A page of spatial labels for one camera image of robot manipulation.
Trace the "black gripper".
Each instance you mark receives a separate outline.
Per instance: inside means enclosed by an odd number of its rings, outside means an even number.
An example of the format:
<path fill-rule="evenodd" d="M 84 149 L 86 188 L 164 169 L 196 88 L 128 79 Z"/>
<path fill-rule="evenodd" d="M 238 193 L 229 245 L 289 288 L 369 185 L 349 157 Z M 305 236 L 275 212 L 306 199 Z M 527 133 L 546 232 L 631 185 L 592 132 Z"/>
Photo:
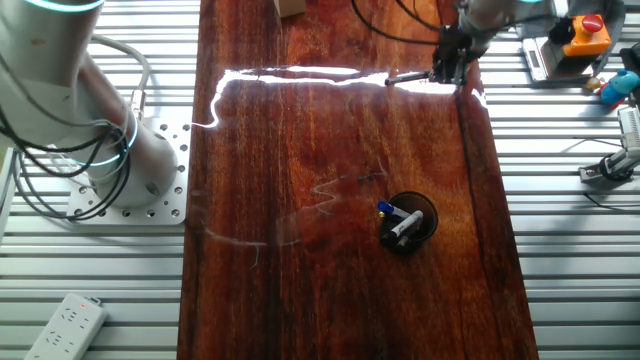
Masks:
<path fill-rule="evenodd" d="M 467 64 L 474 60 L 472 45 L 473 38 L 464 33 L 459 26 L 441 26 L 438 45 L 433 53 L 433 68 L 429 81 L 464 86 L 467 83 Z M 454 67 L 451 80 L 447 74 L 447 67 Z"/>

